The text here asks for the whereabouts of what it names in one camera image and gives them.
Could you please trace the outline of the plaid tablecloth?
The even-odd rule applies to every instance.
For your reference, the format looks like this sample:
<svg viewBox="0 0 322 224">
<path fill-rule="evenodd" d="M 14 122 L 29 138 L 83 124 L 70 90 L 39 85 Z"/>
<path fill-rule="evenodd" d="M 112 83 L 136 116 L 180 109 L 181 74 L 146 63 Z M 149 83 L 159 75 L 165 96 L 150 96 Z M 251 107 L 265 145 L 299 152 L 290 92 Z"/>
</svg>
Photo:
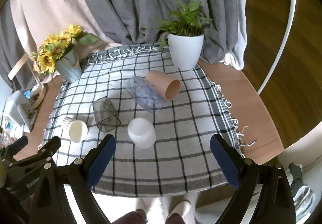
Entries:
<svg viewBox="0 0 322 224">
<path fill-rule="evenodd" d="M 105 137 L 94 117 L 93 103 L 108 97 L 120 119 L 110 131 L 116 152 L 95 193 L 122 197 L 182 195 L 226 185 L 210 149 L 218 133 L 240 147 L 237 120 L 221 87 L 197 66 L 179 70 L 167 48 L 154 44 L 126 45 L 93 53 L 82 61 L 83 73 L 63 83 L 44 131 L 45 142 L 61 140 L 54 154 L 58 166 L 83 158 Z M 157 70 L 178 79 L 179 94 L 154 112 L 137 104 L 126 86 L 133 76 Z"/>
</svg>

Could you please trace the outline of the clear blue plastic cup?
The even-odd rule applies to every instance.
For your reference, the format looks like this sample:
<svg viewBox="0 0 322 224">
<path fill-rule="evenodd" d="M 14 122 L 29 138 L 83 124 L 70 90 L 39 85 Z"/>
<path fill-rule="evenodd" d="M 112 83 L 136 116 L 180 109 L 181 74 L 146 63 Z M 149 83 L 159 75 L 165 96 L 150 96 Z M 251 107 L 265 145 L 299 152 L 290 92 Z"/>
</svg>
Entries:
<svg viewBox="0 0 322 224">
<path fill-rule="evenodd" d="M 131 77 L 128 79 L 126 90 L 131 98 L 145 111 L 155 113 L 162 109 L 164 98 L 145 78 Z"/>
</svg>

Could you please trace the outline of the pink cup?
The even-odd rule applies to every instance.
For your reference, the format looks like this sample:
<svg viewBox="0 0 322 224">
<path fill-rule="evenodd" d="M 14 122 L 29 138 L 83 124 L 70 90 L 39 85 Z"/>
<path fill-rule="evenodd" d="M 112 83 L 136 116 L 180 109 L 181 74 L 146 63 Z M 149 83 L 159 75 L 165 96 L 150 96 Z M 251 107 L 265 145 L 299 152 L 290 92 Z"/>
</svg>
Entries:
<svg viewBox="0 0 322 224">
<path fill-rule="evenodd" d="M 150 71 L 146 75 L 146 80 L 168 101 L 173 100 L 180 92 L 180 80 L 164 72 Z"/>
</svg>

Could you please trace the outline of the white mesh desk fan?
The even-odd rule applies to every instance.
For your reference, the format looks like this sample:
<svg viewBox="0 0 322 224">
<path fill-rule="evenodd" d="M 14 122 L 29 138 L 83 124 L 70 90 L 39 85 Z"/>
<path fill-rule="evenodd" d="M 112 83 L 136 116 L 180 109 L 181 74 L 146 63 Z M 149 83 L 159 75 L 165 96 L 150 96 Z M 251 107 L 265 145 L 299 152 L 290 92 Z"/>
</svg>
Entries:
<svg viewBox="0 0 322 224">
<path fill-rule="evenodd" d="M 4 117 L 16 126 L 23 127 L 24 132 L 30 133 L 38 115 L 38 111 L 32 109 L 31 106 L 30 100 L 20 90 L 17 90 L 7 98 Z"/>
</svg>

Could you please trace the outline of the light blue ribbed vase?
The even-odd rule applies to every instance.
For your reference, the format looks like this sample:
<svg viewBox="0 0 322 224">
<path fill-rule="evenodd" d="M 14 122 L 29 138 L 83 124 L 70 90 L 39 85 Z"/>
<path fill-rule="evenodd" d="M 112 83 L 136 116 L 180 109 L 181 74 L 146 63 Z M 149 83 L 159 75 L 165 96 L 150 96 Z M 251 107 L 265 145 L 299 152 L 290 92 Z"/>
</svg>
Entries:
<svg viewBox="0 0 322 224">
<path fill-rule="evenodd" d="M 82 70 L 79 58 L 74 49 L 56 62 L 56 71 L 69 83 L 74 83 L 81 78 Z"/>
</svg>

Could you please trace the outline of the checkered paper cup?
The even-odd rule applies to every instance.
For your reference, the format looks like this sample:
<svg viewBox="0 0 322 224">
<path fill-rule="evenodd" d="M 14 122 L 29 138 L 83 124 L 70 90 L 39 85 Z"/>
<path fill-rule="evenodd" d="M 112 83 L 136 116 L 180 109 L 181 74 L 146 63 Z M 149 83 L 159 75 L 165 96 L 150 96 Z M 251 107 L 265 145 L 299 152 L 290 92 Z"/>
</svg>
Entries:
<svg viewBox="0 0 322 224">
<path fill-rule="evenodd" d="M 88 127 L 85 122 L 67 116 L 63 119 L 61 127 L 63 132 L 74 143 L 82 142 L 88 134 Z"/>
</svg>

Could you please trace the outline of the smoky grey square cup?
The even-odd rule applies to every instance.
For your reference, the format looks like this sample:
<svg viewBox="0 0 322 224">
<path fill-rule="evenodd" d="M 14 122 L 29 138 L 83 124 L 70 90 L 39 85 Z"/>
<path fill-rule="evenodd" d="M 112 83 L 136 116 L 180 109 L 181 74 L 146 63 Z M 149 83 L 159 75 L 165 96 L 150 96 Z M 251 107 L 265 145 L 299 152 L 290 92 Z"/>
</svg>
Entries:
<svg viewBox="0 0 322 224">
<path fill-rule="evenodd" d="M 96 126 L 102 132 L 114 130 L 121 124 L 112 102 L 107 96 L 93 102 L 93 112 Z"/>
</svg>

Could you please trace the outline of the round wooden tray stand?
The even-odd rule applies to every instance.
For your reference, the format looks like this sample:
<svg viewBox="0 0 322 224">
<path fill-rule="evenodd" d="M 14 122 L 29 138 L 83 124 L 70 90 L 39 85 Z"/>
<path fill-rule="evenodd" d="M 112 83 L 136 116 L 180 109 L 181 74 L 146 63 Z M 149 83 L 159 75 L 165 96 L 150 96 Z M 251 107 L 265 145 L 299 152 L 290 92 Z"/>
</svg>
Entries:
<svg viewBox="0 0 322 224">
<path fill-rule="evenodd" d="M 24 65 L 27 65 L 28 72 L 27 77 L 25 77 L 28 81 L 28 87 L 31 89 L 30 98 L 31 107 L 30 110 L 37 109 L 42 101 L 44 100 L 47 88 L 43 83 L 40 81 L 40 78 L 37 73 L 33 70 L 33 66 L 31 65 L 31 60 L 29 58 L 29 54 L 25 53 L 19 61 L 13 66 L 13 68 L 8 73 L 8 78 L 10 81 L 13 80 L 14 77 L 20 72 Z"/>
</svg>

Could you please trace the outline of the green pothos plant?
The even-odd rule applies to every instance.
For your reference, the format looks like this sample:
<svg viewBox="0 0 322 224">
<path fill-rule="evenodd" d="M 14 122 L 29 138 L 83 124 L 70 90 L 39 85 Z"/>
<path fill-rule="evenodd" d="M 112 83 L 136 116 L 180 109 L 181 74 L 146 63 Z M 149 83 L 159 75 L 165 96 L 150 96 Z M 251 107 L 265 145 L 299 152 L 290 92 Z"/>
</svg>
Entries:
<svg viewBox="0 0 322 224">
<path fill-rule="evenodd" d="M 188 4 L 177 0 L 178 10 L 169 13 L 167 19 L 160 21 L 158 30 L 162 31 L 159 49 L 167 45 L 167 35 L 195 37 L 203 35 L 206 28 L 213 28 L 213 19 L 201 11 L 201 1 L 190 1 Z"/>
</svg>

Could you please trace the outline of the white frosted cup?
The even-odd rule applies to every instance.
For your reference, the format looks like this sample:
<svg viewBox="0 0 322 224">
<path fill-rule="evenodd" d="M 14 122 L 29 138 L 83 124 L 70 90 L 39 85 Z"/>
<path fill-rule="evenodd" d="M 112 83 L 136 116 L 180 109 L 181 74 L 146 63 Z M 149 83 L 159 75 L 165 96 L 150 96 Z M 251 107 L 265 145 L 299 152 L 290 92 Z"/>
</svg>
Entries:
<svg viewBox="0 0 322 224">
<path fill-rule="evenodd" d="M 145 118 L 135 118 L 128 125 L 128 136 L 140 149 L 147 149 L 156 142 L 154 125 Z"/>
</svg>

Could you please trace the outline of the white slipper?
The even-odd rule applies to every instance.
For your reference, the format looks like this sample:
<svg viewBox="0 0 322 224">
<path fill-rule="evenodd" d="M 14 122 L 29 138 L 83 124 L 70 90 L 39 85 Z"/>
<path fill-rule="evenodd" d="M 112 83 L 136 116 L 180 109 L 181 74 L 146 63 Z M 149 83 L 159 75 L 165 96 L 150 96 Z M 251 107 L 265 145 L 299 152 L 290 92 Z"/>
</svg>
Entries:
<svg viewBox="0 0 322 224">
<path fill-rule="evenodd" d="M 191 209 L 190 201 L 184 200 L 179 202 L 168 215 L 167 220 L 180 220 L 183 221 L 183 218 L 189 213 Z"/>
</svg>

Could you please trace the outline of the white plant pot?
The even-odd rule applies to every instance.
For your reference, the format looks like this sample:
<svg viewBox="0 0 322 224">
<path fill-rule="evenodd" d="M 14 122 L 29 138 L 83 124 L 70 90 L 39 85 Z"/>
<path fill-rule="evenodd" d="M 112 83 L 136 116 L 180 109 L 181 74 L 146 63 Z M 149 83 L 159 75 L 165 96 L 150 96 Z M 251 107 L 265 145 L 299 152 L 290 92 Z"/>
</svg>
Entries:
<svg viewBox="0 0 322 224">
<path fill-rule="evenodd" d="M 179 36 L 168 34 L 168 44 L 173 64 L 180 70 L 193 69 L 200 58 L 205 35 Z"/>
</svg>

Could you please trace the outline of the grey curtain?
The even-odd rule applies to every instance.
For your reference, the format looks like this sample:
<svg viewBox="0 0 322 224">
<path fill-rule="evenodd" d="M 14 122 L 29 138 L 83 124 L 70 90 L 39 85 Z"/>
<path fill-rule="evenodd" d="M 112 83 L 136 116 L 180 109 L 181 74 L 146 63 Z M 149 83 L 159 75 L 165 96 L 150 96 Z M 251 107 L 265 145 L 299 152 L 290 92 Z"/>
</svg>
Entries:
<svg viewBox="0 0 322 224">
<path fill-rule="evenodd" d="M 205 32 L 201 59 L 209 64 L 224 62 L 237 70 L 244 67 L 247 45 L 246 0 L 180 0 L 201 1 L 213 28 Z M 145 44 L 159 40 L 158 25 L 177 8 L 177 0 L 85 0 L 103 33 L 119 45 Z M 8 73 L 25 50 L 18 38 L 11 15 L 10 0 L 1 9 L 1 78 L 11 90 L 27 90 L 28 67 L 24 65 L 12 81 Z"/>
</svg>

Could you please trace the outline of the pink curtain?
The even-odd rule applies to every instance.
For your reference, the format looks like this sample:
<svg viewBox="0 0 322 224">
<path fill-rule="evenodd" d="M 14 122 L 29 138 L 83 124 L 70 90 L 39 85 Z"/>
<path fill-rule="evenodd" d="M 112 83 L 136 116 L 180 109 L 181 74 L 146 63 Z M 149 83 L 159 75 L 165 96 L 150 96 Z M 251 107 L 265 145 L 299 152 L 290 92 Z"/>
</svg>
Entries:
<svg viewBox="0 0 322 224">
<path fill-rule="evenodd" d="M 51 34 L 59 34 L 69 24 L 95 34 L 99 41 L 91 46 L 77 45 L 79 58 L 119 46 L 116 39 L 103 33 L 85 0 L 10 0 L 11 15 L 18 38 L 26 53 L 31 54 Z"/>
</svg>

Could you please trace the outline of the sunflower bouquet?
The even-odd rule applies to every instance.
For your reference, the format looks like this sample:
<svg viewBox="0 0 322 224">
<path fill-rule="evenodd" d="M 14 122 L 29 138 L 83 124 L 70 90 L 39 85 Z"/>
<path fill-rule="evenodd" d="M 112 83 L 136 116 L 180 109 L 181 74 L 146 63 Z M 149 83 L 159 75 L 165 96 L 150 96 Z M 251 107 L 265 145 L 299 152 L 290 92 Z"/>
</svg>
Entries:
<svg viewBox="0 0 322 224">
<path fill-rule="evenodd" d="M 64 57 L 76 45 L 90 46 L 98 40 L 99 38 L 96 35 L 84 32 L 79 25 L 69 24 L 59 34 L 49 35 L 44 43 L 39 46 L 39 49 L 32 53 L 33 70 L 39 75 L 49 74 L 53 77 L 57 72 L 57 60 Z"/>
</svg>

